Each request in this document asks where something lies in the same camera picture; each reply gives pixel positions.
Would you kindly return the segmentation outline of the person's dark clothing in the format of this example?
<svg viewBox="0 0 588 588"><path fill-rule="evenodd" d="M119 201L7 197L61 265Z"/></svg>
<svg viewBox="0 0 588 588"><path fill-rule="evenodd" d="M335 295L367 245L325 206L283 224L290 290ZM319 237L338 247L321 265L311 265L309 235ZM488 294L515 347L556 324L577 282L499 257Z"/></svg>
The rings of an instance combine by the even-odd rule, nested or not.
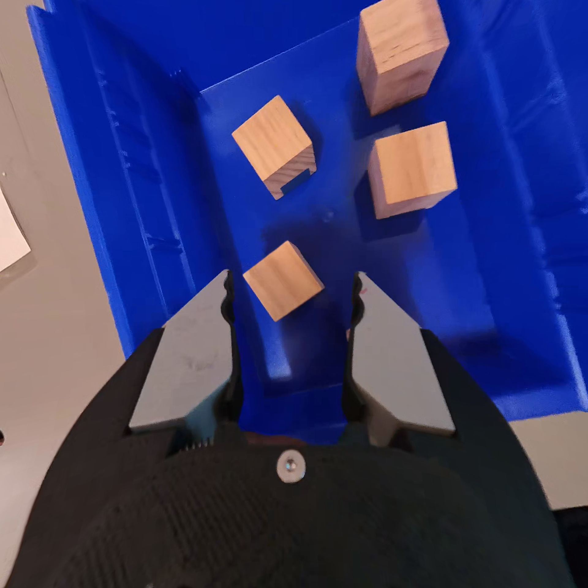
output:
<svg viewBox="0 0 588 588"><path fill-rule="evenodd" d="M570 580L575 587L587 587L587 506L552 510Z"/></svg>

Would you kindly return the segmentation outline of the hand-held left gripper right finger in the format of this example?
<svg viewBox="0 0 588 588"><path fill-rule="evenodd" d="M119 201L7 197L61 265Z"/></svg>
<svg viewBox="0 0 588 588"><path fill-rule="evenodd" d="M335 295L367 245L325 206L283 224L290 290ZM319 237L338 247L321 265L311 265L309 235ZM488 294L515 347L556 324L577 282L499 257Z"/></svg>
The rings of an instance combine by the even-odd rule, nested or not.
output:
<svg viewBox="0 0 588 588"><path fill-rule="evenodd" d="M353 279L347 343L342 409L372 446L401 432L455 434L422 329L362 271Z"/></svg>

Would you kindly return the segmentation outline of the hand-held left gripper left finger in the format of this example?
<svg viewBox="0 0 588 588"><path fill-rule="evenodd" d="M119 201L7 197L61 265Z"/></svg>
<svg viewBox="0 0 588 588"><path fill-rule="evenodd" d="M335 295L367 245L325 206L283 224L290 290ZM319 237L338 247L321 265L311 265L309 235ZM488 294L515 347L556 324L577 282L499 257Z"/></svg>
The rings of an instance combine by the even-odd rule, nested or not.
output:
<svg viewBox="0 0 588 588"><path fill-rule="evenodd" d="M135 432L182 424L215 432L221 402L236 383L232 273L223 270L164 326L129 426Z"/></svg>

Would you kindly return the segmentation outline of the wooden cube with blue tape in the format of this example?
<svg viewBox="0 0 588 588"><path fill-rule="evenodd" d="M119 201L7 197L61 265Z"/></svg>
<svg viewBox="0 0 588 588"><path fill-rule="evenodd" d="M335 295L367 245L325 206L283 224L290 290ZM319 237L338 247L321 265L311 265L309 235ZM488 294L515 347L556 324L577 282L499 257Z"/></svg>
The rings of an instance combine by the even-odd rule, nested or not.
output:
<svg viewBox="0 0 588 588"><path fill-rule="evenodd" d="M447 122L376 139L367 172L378 220L434 207L458 189Z"/></svg>
<svg viewBox="0 0 588 588"><path fill-rule="evenodd" d="M275 200L317 171L312 140L279 95L232 132L232 138Z"/></svg>
<svg viewBox="0 0 588 588"><path fill-rule="evenodd" d="M243 278L274 322L278 322L325 286L300 253L285 241L243 274Z"/></svg>
<svg viewBox="0 0 588 588"><path fill-rule="evenodd" d="M356 69L370 115L427 94L448 46L437 1L379 1L364 8Z"/></svg>

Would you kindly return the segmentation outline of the blue plastic bin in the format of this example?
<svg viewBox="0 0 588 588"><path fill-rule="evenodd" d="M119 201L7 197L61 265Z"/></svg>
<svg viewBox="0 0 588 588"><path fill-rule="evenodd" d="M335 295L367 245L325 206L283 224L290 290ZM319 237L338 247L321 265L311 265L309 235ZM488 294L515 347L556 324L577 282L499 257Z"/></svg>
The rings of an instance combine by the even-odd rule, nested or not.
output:
<svg viewBox="0 0 588 588"><path fill-rule="evenodd" d="M587 1L439 1L429 92L370 117L372 1L45 1L27 16L125 356L233 272L242 424L332 442L354 274L509 421L587 410ZM232 132L281 96L313 175L275 200ZM446 121L458 189L378 220L376 139ZM325 288L274 322L243 274L290 241Z"/></svg>

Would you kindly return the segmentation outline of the white paper sheet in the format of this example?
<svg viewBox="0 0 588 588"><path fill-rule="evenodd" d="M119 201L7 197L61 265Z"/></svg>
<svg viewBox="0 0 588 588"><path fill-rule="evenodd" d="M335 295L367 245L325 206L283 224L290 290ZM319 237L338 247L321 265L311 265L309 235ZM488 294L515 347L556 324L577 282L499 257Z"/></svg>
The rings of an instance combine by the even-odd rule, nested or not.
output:
<svg viewBox="0 0 588 588"><path fill-rule="evenodd" d="M1 290L32 272L37 265L10 202L1 191Z"/></svg>

